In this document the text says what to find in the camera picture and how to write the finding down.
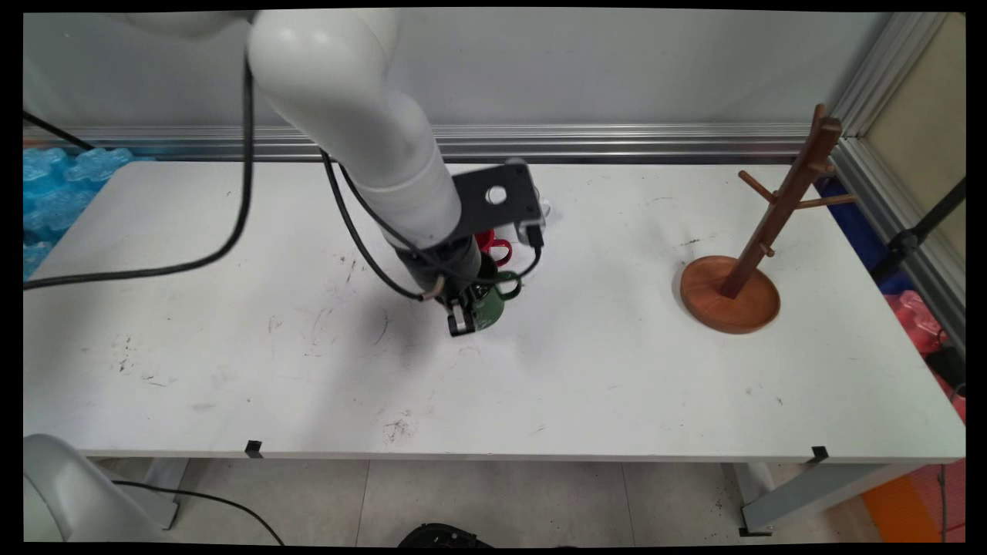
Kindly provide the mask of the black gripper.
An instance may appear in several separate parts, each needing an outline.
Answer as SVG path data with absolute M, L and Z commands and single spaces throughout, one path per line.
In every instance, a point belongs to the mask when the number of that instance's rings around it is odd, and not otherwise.
M 399 262 L 417 284 L 416 291 L 395 285 L 395 292 L 406 298 L 422 298 L 444 277 L 444 287 L 433 300 L 447 309 L 452 337 L 467 336 L 477 330 L 473 306 L 496 284 L 498 270 L 490 256 L 480 252 L 475 239 L 461 238 L 431 248 L 395 248 Z

